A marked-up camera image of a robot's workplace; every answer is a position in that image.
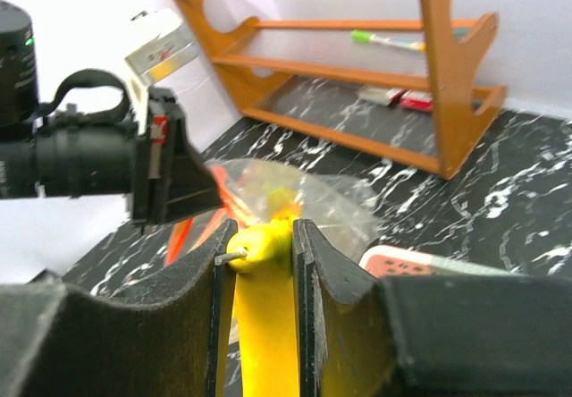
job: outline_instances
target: wooden rack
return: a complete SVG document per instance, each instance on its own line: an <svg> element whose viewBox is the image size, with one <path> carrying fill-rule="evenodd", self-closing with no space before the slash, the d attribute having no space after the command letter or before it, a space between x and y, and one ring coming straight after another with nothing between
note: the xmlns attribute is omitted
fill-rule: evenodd
<svg viewBox="0 0 572 397"><path fill-rule="evenodd" d="M203 0L175 1L235 105L244 115L367 153L387 156L403 164L438 173L445 179L458 172L501 110L506 97L503 86L475 86L478 67L498 30L497 15L487 13L476 21L451 23L450 0L420 0L421 21L263 21L252 17L228 33L219 32L209 24L203 12ZM470 31L457 41L451 33L451 28L455 27L467 27ZM424 32L427 74L379 72L242 52L250 41L266 30L312 30L319 33L320 30L353 29ZM266 68L274 73L261 77L254 74L252 68ZM431 92L437 154L423 154L259 108L263 99L294 75ZM480 101L476 110L472 105L475 100Z"/></svg>

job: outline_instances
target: black camera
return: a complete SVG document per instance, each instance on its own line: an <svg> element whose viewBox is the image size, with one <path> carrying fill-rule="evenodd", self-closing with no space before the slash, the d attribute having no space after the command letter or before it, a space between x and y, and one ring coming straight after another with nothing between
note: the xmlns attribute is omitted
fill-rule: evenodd
<svg viewBox="0 0 572 397"><path fill-rule="evenodd" d="M96 87L119 89L121 103L90 114L57 110L70 90ZM221 206L169 89L149 88L147 127L138 127L124 84L109 72L75 72L52 103L39 103L31 18L0 1L0 199L125 194L139 226Z"/></svg>

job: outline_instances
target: orange object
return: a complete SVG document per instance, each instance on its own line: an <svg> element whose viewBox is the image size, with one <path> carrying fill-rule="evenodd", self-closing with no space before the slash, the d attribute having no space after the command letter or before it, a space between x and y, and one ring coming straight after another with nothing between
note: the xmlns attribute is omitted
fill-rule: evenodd
<svg viewBox="0 0 572 397"><path fill-rule="evenodd" d="M189 218L188 220L177 223L172 228L169 244L167 245L167 257L164 260L166 265L170 265L179 256L179 252L185 243L185 239L187 239L192 224L193 219Z"/></svg>
<svg viewBox="0 0 572 397"><path fill-rule="evenodd" d="M383 254L374 254L364 258L359 265L376 278L386 275L433 275L428 265Z"/></svg>
<svg viewBox="0 0 572 397"><path fill-rule="evenodd" d="M252 215L248 207L226 187L226 171L222 166L211 167L214 179L218 185L219 195L223 201L224 208L217 210L205 230L200 234L195 246L203 243L208 236L222 223L224 213L239 224L239 228L246 228L252 224L258 223L256 216ZM183 220L177 223L171 233L169 239L167 256L164 263L170 265L181 254L181 249L185 244L185 240L189 237L192 229L193 218Z"/></svg>

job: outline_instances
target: orange wooden shelf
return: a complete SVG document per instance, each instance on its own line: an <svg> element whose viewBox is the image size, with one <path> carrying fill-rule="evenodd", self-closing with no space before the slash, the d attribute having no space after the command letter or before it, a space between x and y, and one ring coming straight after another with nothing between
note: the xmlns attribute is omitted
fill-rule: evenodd
<svg viewBox="0 0 572 397"><path fill-rule="evenodd" d="M213 63L271 69L292 75L328 78L330 80L355 82L357 84L429 91L429 82L425 77L359 70L328 64L290 62L253 55L221 55L220 57L215 57Z"/></svg>
<svg viewBox="0 0 572 397"><path fill-rule="evenodd" d="M451 27L472 28L476 20L454 20ZM261 20L257 29L308 30L395 30L398 32L423 31L421 20Z"/></svg>
<svg viewBox="0 0 572 397"><path fill-rule="evenodd" d="M261 21L252 17L227 33L210 25L203 12L204 0L175 2L244 115L387 156L445 179L458 172L506 97L504 86L474 85L479 65L497 34L498 16L487 13L478 20L451 21L450 0L419 0L421 20ZM452 28L469 28L469 32L457 41ZM347 30L353 29L423 32L420 40L425 41L426 50L412 57L407 51L392 54L388 47L368 46L371 55L365 55L363 45L359 48L351 42ZM253 68L266 68L273 74L258 76ZM437 156L260 109L259 104L293 75L430 92ZM482 101L476 111L475 99Z"/></svg>

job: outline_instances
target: white wall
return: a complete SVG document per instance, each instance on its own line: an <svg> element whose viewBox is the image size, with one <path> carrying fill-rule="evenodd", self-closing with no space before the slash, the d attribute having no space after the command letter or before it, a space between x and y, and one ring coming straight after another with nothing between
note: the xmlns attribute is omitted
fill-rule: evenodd
<svg viewBox="0 0 572 397"><path fill-rule="evenodd" d="M416 0L276 0L284 19L416 18ZM453 0L453 16L500 13L479 80L509 86L508 106L572 118L572 0Z"/></svg>
<svg viewBox="0 0 572 397"><path fill-rule="evenodd" d="M51 100L63 78L78 69L114 70L114 26L124 22L115 0L7 1L24 8L33 19L41 100ZM144 1L150 10L175 7L172 0ZM242 12L252 11L249 0L235 0L239 10L230 14L229 2L208 3L213 22L227 29L236 24L233 15L241 20L250 15ZM278 16L272 2L264 15ZM189 138L199 150L239 118L204 56L163 84L177 92L189 116ZM66 102L79 104L83 111L96 111L114 105L116 99L115 92L98 89L74 92ZM27 282L44 267L64 272L126 219L124 210L119 196L0 202L0 283Z"/></svg>

